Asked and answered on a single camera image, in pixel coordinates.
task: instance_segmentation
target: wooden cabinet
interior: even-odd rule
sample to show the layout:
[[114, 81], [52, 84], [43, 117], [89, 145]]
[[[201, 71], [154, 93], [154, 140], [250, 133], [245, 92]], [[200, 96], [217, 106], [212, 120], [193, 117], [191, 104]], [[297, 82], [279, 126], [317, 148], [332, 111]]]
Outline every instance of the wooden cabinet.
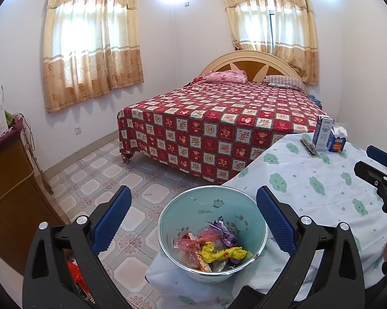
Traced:
[[23, 275], [38, 225], [63, 225], [35, 179], [20, 134], [20, 120], [0, 140], [0, 257]]

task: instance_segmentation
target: silver screw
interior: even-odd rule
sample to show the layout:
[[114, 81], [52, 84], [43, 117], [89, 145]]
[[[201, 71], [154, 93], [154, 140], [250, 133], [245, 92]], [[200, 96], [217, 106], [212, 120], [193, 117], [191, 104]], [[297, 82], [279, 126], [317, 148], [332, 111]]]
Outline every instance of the silver screw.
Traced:
[[85, 224], [88, 221], [88, 218], [86, 216], [80, 216], [77, 220], [76, 223], [79, 225]]
[[308, 216], [304, 216], [300, 219], [300, 221], [305, 224], [305, 225], [309, 225], [312, 223], [312, 220], [308, 217]]
[[44, 230], [48, 227], [48, 223], [47, 222], [42, 222], [39, 224], [39, 229], [40, 230]]
[[349, 230], [349, 225], [346, 224], [346, 223], [341, 223], [341, 224], [340, 224], [340, 227], [341, 227], [342, 230], [345, 230], [345, 231], [348, 231], [348, 230]]

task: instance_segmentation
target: yellow plastic bag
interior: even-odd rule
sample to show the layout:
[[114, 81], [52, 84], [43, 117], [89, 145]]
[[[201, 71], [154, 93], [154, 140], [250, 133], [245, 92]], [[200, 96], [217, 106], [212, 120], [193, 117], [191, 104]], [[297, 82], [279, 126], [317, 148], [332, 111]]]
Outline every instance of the yellow plastic bag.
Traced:
[[242, 247], [232, 247], [223, 251], [218, 251], [210, 241], [207, 241], [202, 248], [202, 258], [208, 264], [215, 260], [225, 260], [228, 258], [242, 260], [246, 257], [246, 253], [247, 252], [243, 250]]

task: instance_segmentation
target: beige curtain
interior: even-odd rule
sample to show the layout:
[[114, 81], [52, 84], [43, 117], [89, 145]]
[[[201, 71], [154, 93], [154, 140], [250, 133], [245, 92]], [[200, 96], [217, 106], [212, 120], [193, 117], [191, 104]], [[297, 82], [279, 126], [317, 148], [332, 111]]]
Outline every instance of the beige curtain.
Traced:
[[318, 43], [309, 0], [275, 1], [273, 55], [293, 67], [303, 82], [318, 84]]
[[44, 32], [48, 113], [143, 82], [137, 0], [49, 0]]
[[225, 0], [225, 8], [236, 48], [271, 53], [268, 0]]

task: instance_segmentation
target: bed headboard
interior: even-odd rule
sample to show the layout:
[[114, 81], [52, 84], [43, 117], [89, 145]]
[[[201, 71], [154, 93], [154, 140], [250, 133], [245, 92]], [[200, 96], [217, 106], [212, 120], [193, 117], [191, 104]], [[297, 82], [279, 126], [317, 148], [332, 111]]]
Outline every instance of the bed headboard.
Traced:
[[295, 70], [282, 59], [269, 53], [251, 50], [227, 53], [210, 63], [200, 75], [228, 70], [245, 71], [248, 80], [255, 82], [262, 82], [267, 75], [285, 75], [301, 80]]

